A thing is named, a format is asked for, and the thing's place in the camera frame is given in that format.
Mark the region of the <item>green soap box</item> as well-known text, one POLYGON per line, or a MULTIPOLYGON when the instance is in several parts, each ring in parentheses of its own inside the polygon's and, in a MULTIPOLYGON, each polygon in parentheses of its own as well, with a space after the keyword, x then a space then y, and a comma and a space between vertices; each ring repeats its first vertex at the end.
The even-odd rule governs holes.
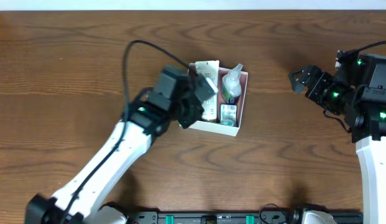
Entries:
POLYGON ((220 123, 225 126, 237 126, 237 106, 221 105, 220 106, 220 123))

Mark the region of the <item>clear pump bottle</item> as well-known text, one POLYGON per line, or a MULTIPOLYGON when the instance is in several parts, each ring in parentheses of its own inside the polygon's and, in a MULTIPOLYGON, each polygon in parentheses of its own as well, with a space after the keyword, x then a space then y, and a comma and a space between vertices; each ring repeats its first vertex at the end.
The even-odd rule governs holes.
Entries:
POLYGON ((239 63, 236 67, 228 71, 222 78, 222 97, 227 104, 236 104, 242 93, 240 77, 243 64, 239 63))

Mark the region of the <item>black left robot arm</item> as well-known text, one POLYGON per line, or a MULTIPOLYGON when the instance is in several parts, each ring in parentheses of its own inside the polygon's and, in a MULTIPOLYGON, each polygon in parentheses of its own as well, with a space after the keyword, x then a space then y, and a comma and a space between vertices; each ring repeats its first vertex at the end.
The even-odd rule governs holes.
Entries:
POLYGON ((129 104, 103 147, 50 198, 27 204, 25 223, 127 223, 127 215, 103 201, 124 173, 165 133, 172 121, 186 129, 203 114, 202 104, 218 89, 209 78, 167 65, 155 86, 129 104))

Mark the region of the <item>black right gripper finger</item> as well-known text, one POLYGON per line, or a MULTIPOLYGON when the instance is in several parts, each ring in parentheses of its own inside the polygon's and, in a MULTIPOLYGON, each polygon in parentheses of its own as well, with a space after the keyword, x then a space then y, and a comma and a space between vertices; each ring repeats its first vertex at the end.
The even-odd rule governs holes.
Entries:
POLYGON ((302 78, 315 78, 322 75, 322 69, 316 65, 307 65, 301 69, 302 78))
POLYGON ((302 93, 306 82, 305 70, 302 68, 300 70, 292 71, 288 75, 288 78, 290 80, 292 90, 296 93, 302 93))

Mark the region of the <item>white cardboard box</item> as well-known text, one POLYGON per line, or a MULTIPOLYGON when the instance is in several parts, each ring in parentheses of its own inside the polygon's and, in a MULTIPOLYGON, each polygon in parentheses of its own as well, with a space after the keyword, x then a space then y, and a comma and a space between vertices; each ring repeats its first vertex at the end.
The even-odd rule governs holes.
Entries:
POLYGON ((218 133, 218 134, 224 134, 228 136, 236 136, 238 131, 240 130, 240 125, 241 125, 241 118, 242 118, 242 112, 243 112, 243 107, 244 107, 244 100, 246 97, 246 86, 247 86, 247 77, 248 73, 247 72, 241 72, 241 77, 240 77, 240 83, 241 83, 241 89, 242 93, 240 97, 238 98, 238 101, 236 104, 227 104, 222 97, 222 78, 223 76, 227 75, 228 71, 231 69, 228 68, 221 68, 219 66, 219 72, 218 72, 218 103, 217 103, 217 119, 215 123, 208 122, 202 120, 202 118, 192 124, 190 126, 191 129, 197 129, 201 131, 208 131, 211 133, 218 133), (225 126, 220 123, 220 106, 221 105, 236 105, 237 106, 237 126, 232 127, 232 126, 225 126))

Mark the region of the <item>white cream tube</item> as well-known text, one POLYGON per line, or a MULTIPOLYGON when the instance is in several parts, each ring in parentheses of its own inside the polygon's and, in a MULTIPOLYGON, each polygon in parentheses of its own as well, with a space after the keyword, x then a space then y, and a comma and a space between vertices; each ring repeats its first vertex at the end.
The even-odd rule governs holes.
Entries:
MULTIPOLYGON (((205 78, 209 78, 213 85, 218 89, 219 60, 197 61, 195 62, 197 73, 205 78)), ((202 120, 215 123, 217 119, 218 94, 203 102, 204 109, 202 120)))

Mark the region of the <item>black mounting rail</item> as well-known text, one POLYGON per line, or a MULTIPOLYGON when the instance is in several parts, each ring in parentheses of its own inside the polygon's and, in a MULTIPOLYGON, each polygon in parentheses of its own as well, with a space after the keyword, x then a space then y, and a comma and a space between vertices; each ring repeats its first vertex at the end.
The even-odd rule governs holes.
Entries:
POLYGON ((128 214, 127 224, 363 224, 358 210, 329 210, 321 205, 303 204, 280 208, 268 203, 258 211, 248 212, 161 212, 142 211, 128 214))

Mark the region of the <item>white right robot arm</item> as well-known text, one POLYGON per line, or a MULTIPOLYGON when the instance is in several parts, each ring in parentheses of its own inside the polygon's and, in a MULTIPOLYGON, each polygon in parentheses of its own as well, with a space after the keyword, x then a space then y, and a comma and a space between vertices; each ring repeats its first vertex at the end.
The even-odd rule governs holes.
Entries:
POLYGON ((338 119, 356 146, 362 177, 363 222, 386 223, 386 57, 339 51, 336 74, 316 65, 290 72, 292 90, 338 119))

